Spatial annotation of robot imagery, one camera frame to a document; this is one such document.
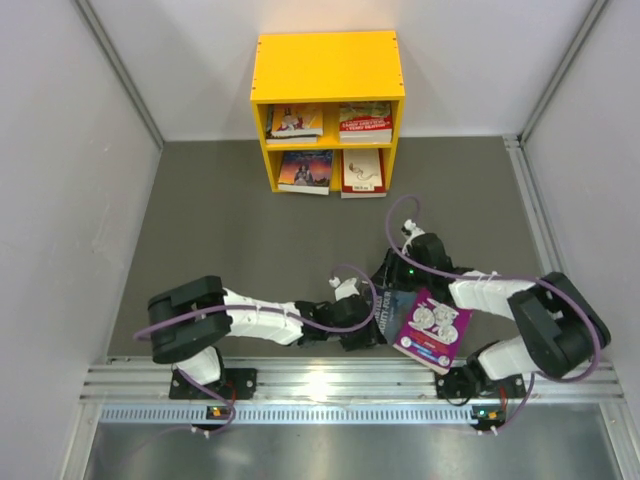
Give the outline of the dark blue Nineteen Eighty-Four book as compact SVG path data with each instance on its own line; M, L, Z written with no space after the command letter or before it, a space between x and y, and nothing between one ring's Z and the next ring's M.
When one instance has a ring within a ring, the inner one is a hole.
M393 344L413 307L417 293L376 286L375 322L382 344Z

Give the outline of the purple 117-Storey Treehouse book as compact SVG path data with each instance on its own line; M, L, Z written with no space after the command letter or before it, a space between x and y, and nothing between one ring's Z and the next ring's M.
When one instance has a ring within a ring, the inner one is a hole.
M426 289L417 293L402 317L392 347L439 375L453 366L473 312L438 301Z

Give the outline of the cream red-edged book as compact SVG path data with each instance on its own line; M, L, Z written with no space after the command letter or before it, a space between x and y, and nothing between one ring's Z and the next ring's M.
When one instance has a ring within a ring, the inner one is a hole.
M342 152L341 198L380 198L387 194L381 149L347 149Z

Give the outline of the blue Jane Eyre book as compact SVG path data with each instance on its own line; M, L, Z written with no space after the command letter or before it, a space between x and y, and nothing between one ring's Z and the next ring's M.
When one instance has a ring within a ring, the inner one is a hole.
M285 151L278 188L292 193L328 195L333 159L333 150Z

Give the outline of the red 13-Storey Treehouse book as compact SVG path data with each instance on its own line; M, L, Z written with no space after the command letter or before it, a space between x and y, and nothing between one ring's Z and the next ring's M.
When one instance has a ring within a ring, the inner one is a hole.
M343 102L339 104L341 134L391 131L393 127L389 101Z

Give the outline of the Roald Dahl Charlie book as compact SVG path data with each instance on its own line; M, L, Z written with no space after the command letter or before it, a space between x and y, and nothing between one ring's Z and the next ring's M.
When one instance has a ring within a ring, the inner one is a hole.
M324 134L324 114L317 103L274 104L269 106L266 139Z

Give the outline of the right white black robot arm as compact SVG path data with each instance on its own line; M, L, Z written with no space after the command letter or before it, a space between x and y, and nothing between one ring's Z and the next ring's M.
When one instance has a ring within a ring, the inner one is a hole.
M552 272L539 279L517 279L456 267L440 238L406 230L401 248L388 249L373 276L384 302L404 308L389 328L399 352L446 376L475 312L513 321L516 337L496 341L471 354L461 370L469 389L490 396L503 379L541 373L563 381L581 363L599 357L611 333L568 277Z

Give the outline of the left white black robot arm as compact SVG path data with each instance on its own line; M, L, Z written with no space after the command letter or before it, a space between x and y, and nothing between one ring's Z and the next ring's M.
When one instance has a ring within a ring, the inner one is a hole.
M332 302L268 302L238 294L217 276L205 276L153 297L149 326L135 335L149 340L157 364L170 364L205 397L225 388L226 374L215 344L246 337L280 346L306 347L336 341L346 351L384 342L375 320L377 295L361 292L356 278L329 280Z

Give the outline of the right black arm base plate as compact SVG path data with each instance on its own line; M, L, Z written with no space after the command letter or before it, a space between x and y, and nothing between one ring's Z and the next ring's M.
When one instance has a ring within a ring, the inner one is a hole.
M471 400L522 399L526 394L524 379L513 375L501 380L480 379L467 367L453 367L447 374L435 374L436 397L453 406Z

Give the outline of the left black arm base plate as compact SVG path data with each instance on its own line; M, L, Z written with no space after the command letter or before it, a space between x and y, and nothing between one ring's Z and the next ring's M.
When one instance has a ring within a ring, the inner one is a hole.
M226 368L220 380L205 384L205 387L227 400L250 400L257 388L257 373L254 368ZM172 372L168 397L171 400L211 399L176 370Z

